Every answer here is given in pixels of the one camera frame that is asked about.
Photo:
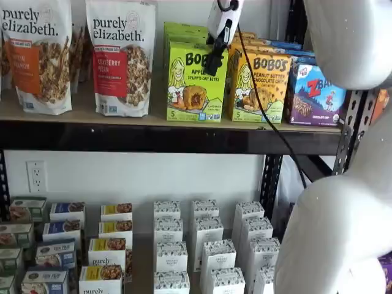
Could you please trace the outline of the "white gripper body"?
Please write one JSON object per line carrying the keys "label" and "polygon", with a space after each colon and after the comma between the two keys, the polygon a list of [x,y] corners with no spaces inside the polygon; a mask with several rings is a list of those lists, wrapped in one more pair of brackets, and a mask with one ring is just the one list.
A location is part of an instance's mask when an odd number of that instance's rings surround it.
{"label": "white gripper body", "polygon": [[208,33],[211,27],[229,26],[230,40],[232,40],[237,30],[242,8],[243,0],[213,1],[207,22]]}

